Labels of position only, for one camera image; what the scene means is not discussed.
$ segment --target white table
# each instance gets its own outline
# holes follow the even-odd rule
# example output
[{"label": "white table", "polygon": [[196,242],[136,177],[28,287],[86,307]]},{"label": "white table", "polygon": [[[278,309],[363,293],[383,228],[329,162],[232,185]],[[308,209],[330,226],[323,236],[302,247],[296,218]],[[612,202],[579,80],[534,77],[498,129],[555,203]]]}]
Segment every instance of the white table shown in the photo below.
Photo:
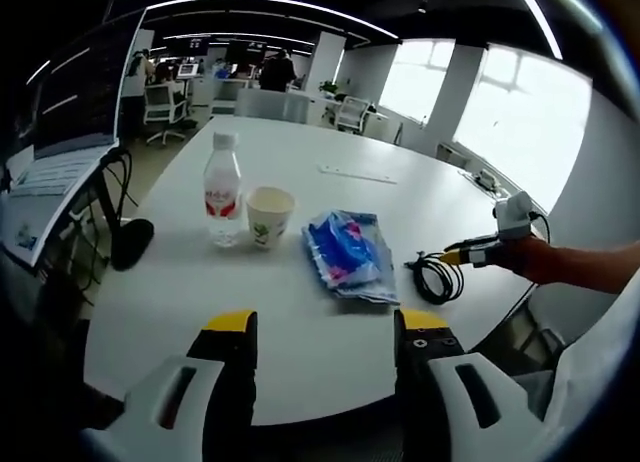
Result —
[{"label": "white table", "polygon": [[[215,130],[239,134],[243,184],[290,191],[297,207],[280,247],[225,252],[208,242],[202,173]],[[397,184],[341,177],[386,174]],[[407,307],[446,318],[466,349],[478,344],[525,292],[505,270],[465,268],[460,299],[430,306],[402,264],[418,250],[439,251],[495,231],[493,203],[455,167],[383,142],[271,120],[224,117],[209,122],[160,176],[138,216],[155,237],[127,272],[108,271],[95,299],[85,381],[123,399],[172,354],[184,355],[200,328],[222,312],[258,312],[255,425],[317,419],[373,403],[394,392],[393,309],[332,297],[318,283],[300,228],[329,209],[378,214],[393,251]]]}]

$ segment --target plastic bottle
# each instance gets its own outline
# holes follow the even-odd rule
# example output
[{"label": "plastic bottle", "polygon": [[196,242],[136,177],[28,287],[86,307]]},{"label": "plastic bottle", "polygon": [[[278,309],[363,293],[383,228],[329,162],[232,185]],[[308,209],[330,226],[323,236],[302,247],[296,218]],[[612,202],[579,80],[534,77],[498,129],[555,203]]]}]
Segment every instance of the plastic bottle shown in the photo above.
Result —
[{"label": "plastic bottle", "polygon": [[237,242],[242,212],[240,169],[235,147],[238,134],[213,134],[213,153],[204,170],[204,199],[213,242],[231,247]]}]

